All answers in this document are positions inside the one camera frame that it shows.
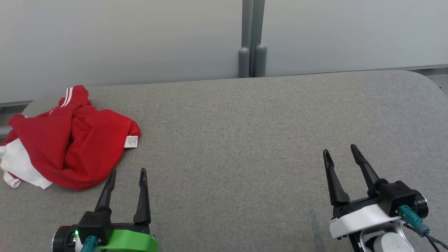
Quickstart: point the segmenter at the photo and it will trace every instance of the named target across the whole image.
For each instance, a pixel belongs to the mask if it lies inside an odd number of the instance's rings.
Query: green bracket
[[[159,244],[154,237],[130,230],[114,230],[106,246],[98,249],[107,249],[117,252],[157,252]]]

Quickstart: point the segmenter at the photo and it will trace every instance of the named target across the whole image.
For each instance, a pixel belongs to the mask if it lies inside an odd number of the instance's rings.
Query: cable
[[[434,248],[434,250],[436,252],[440,252],[439,248],[437,247],[437,245],[434,243],[434,241],[431,239],[431,237],[426,233],[425,234],[426,238],[428,238],[429,243],[431,243],[432,247]]]
[[[403,225],[404,225],[405,227],[407,227],[407,228],[409,228],[409,229],[411,229],[412,231],[415,232],[415,229],[414,229],[411,225],[409,225],[408,223],[405,223],[405,224],[403,224]],[[436,238],[430,236],[429,234],[428,234],[428,236],[429,236],[429,238],[430,238],[433,242],[440,244],[444,249],[448,250],[448,246],[447,246],[446,244],[444,244],[444,243],[441,242],[440,240],[438,240],[438,239],[436,239]]]

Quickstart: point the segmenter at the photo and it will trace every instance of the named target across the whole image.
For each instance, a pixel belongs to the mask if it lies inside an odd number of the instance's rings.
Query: gray table
[[[405,71],[93,87],[97,109],[142,129],[117,166],[112,221],[131,222],[139,170],[148,171],[160,251],[349,251],[331,239],[322,151],[352,199],[366,196],[355,143],[380,177],[428,199],[425,223],[448,242],[448,99]],[[35,116],[60,96],[31,103]],[[72,191],[0,183],[0,250],[48,252],[61,225],[93,210],[102,185]],[[428,241],[406,230],[416,251]]]

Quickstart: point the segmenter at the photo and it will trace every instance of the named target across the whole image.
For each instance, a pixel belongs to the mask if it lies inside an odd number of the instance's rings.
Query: red garment
[[[121,158],[126,136],[140,137],[131,119],[97,111],[83,86],[67,89],[59,107],[33,118],[14,115],[7,142],[20,138],[32,165],[47,180],[76,190],[105,180]]]

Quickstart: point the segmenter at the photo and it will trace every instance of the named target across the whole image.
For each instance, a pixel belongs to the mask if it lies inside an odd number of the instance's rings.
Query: care label
[[[125,148],[136,148],[138,142],[138,137],[133,135],[128,135],[126,137]]]

